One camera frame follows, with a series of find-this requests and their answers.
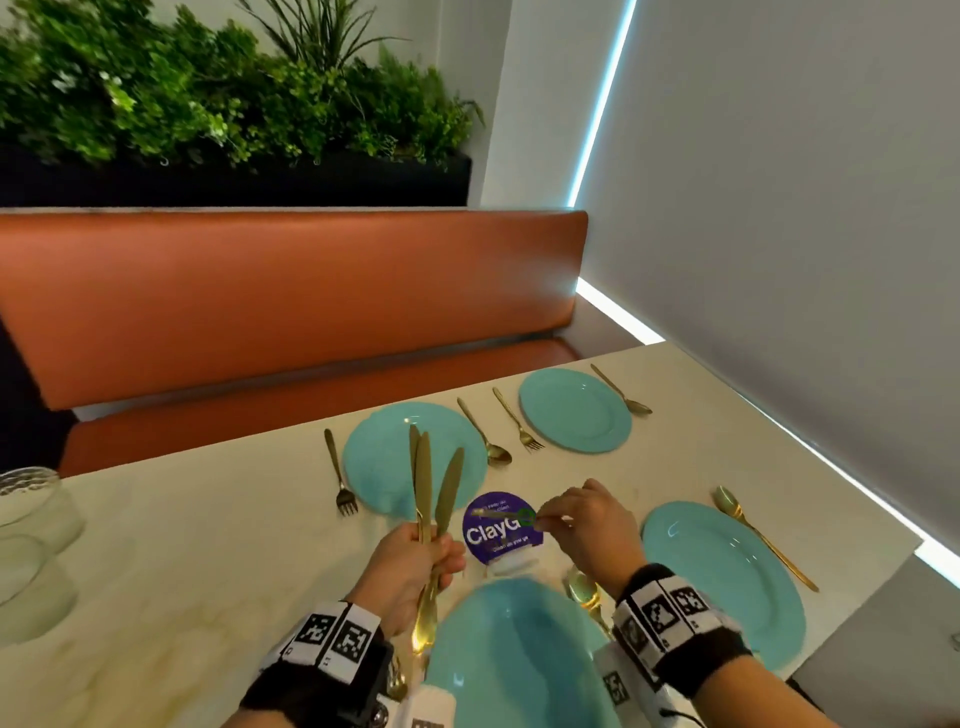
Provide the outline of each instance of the hand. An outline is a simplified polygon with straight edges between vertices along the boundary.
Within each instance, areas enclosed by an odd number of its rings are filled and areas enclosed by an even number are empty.
[[[467,566],[465,553],[467,548],[448,533],[421,544],[417,525],[402,523],[376,545],[347,601],[380,617],[380,628],[389,639],[413,624],[417,600],[430,574],[438,573],[440,588],[446,589],[453,574]]]
[[[614,599],[647,563],[634,515],[592,478],[546,501],[534,526],[557,539],[577,569]]]

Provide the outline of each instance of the white light strip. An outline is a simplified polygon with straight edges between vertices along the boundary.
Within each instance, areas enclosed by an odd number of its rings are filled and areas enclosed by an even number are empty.
[[[620,326],[627,329],[637,341],[643,344],[659,344],[664,340],[663,337],[652,328],[631,315],[620,305],[611,301],[585,280],[577,279],[577,293],[603,311],[603,313],[607,314]]]
[[[613,51],[610,56],[610,62],[607,65],[607,73],[603,77],[603,85],[600,86],[600,96],[597,98],[597,106],[596,109],[593,110],[593,118],[590,120],[587,142],[584,144],[584,150],[580,154],[577,174],[573,176],[573,186],[570,188],[570,196],[566,200],[567,207],[573,207],[577,204],[577,195],[580,194],[580,185],[583,183],[584,175],[587,173],[590,152],[593,151],[593,142],[596,141],[597,132],[600,131],[600,120],[603,119],[603,110],[606,108],[607,99],[610,97],[613,77],[616,76],[616,67],[620,63],[623,44],[627,42],[627,32],[630,30],[630,22],[634,19],[635,9],[636,0],[628,0],[627,9],[623,13],[623,19],[620,20],[620,30],[617,31],[616,40],[613,42]]]
[[[583,296],[587,301],[596,306],[600,311],[613,319],[621,327],[625,328],[627,331],[634,336],[635,339],[644,343],[644,344],[658,344],[663,341],[663,337],[648,327],[646,324],[641,322],[637,317],[630,314],[622,306],[614,303],[609,297],[605,296],[603,293],[598,291],[592,285],[587,283],[583,279],[577,279],[577,293]],[[835,473],[840,475],[844,480],[851,483],[855,488],[860,490],[866,497],[880,506],[883,510],[909,528],[911,531],[916,533],[923,539],[923,543],[916,551],[916,555],[919,559],[924,561],[931,569],[943,576],[947,581],[953,584],[953,586],[960,589],[960,556],[953,553],[946,546],[941,544],[939,541],[934,539],[930,534],[920,528],[918,525],[910,521],[906,516],[904,516],[900,511],[894,508],[892,505],[883,500],[876,493],[868,489],[865,485],[860,483],[852,475],[841,469],[839,466],[832,463],[828,460],[823,454],[818,452],[816,449],[808,445],[804,440],[797,437],[789,429],[781,425],[779,422],[774,420],[770,415],[764,412],[762,409],[757,407],[753,402],[744,398],[744,401],[748,402],[752,407],[756,409],[761,415],[767,418],[774,425],[779,427],[781,430],[786,432],[790,437],[800,443],[804,448],[808,449],[813,453],[813,456],[824,463],[828,468],[833,470]]]

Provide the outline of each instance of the orange backrest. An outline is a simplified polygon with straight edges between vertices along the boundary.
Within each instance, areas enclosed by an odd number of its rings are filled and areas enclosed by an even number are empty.
[[[584,212],[0,216],[0,318],[54,409],[569,323]]]

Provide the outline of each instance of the orange leather bench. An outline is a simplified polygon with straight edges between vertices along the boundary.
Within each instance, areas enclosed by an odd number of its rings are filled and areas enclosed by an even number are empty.
[[[584,212],[4,215],[0,318],[52,409],[364,360],[79,423],[60,471],[86,473],[575,360],[550,332],[586,235]]]

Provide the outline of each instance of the person's left hand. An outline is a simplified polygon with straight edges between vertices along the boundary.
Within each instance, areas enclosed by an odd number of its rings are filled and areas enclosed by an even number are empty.
[[[347,601],[380,617],[380,628],[390,639],[413,624],[417,600],[430,574],[438,573],[440,588],[446,589],[453,574],[467,566],[466,553],[467,547],[448,533],[421,544],[417,525],[402,523],[377,544]]]

